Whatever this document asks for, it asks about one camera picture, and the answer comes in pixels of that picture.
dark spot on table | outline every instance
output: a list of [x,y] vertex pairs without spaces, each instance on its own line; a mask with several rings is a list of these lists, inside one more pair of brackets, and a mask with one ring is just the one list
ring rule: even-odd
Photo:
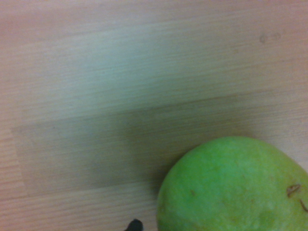
[[279,40],[281,38],[281,34],[279,32],[276,32],[272,35],[274,40]]
[[261,43],[266,43],[266,41],[268,40],[268,36],[265,34],[265,33],[263,33],[260,37],[259,37],[259,40],[260,40],[260,42]]

wooden surface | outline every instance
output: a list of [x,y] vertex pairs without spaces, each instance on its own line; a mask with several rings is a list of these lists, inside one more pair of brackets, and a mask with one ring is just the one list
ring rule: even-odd
[[0,230],[155,231],[188,150],[227,135],[308,170],[308,3],[0,1]]

light wood tabletop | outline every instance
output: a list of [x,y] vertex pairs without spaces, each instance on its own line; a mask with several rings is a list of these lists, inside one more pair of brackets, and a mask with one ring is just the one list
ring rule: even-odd
[[222,136],[308,170],[307,22],[300,0],[1,0],[0,231],[155,231],[168,170]]

black object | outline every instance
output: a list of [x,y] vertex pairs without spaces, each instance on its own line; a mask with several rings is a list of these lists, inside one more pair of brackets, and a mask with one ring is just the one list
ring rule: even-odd
[[143,224],[138,219],[134,219],[124,231],[143,231]]

green fruit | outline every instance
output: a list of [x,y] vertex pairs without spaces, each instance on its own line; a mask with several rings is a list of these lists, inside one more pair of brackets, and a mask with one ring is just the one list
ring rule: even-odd
[[247,137],[188,152],[158,195],[159,231],[308,231],[308,174],[286,154]]

